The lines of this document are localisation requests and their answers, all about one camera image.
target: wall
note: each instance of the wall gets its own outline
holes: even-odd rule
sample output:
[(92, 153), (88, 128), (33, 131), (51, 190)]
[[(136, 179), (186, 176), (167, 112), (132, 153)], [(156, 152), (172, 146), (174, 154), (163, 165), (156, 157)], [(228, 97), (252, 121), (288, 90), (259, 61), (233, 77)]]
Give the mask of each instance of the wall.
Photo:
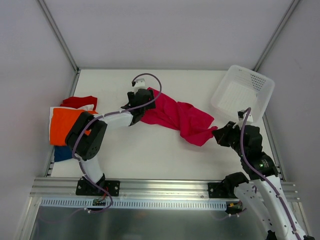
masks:
[(320, 2), (303, 0), (259, 72), (275, 81), (267, 117), (287, 180), (300, 190), (312, 234), (320, 238)]
[(73, 70), (35, 0), (0, 1), (0, 239), (14, 237), (46, 165), (49, 107)]
[(292, 0), (46, 0), (80, 67), (254, 68)]

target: dark red cloth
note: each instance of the dark red cloth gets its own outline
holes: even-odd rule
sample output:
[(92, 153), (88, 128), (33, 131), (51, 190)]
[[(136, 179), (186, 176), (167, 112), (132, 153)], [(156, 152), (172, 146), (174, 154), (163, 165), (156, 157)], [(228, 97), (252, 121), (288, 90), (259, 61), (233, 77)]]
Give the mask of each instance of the dark red cloth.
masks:
[(71, 96), (62, 101), (60, 107), (69, 107), (78, 109), (85, 105), (93, 104), (93, 110), (96, 110), (98, 99), (94, 96), (85, 96), (85, 97), (78, 97), (78, 96)]
[[(159, 94), (159, 91), (153, 88), (148, 89), (153, 90), (154, 96)], [(176, 102), (163, 93), (155, 101), (155, 105), (155, 109), (145, 112), (141, 121), (180, 130), (180, 136), (191, 144), (202, 146), (214, 136), (212, 131), (218, 129), (216, 126), (209, 128), (214, 120), (209, 114), (189, 103)]]

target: blue cloth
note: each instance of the blue cloth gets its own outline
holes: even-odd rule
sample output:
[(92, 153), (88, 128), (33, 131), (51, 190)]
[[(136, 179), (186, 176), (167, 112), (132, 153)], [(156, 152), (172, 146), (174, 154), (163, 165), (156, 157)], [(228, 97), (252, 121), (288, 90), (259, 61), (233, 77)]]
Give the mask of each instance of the blue cloth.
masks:
[(72, 159), (72, 151), (68, 146), (54, 146), (54, 161), (61, 162)]

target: plastic bin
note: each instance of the plastic bin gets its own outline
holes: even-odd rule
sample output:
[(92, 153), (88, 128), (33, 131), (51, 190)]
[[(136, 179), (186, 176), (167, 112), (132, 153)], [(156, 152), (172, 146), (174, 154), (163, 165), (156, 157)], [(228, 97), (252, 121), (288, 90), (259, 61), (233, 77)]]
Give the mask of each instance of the plastic bin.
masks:
[(251, 107), (253, 122), (266, 111), (275, 82), (245, 67), (233, 65), (215, 91), (211, 104), (214, 112), (230, 121), (238, 121), (238, 111)]

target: white table surface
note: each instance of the white table surface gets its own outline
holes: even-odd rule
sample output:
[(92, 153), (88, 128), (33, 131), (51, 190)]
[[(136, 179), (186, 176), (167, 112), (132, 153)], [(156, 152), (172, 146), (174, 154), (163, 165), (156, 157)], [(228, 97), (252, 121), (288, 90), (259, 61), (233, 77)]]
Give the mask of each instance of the white table surface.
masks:
[[(209, 70), (81, 70), (74, 96), (98, 98), (97, 112), (118, 110), (128, 102), (132, 79), (141, 73), (156, 75), (162, 91), (176, 101), (186, 102), (211, 114), (213, 125), (223, 127), (228, 120), (214, 115), (210, 99), (226, 71)], [(150, 76), (148, 87), (159, 89)], [(256, 124), (263, 137), (263, 150), (272, 156), (262, 120)], [(214, 138), (201, 147), (180, 137), (179, 132), (143, 122), (106, 131), (98, 158), (107, 178), (222, 180), (226, 175), (243, 172), (240, 158), (231, 149), (219, 146)], [(54, 163), (52, 177), (80, 178), (75, 159)]]

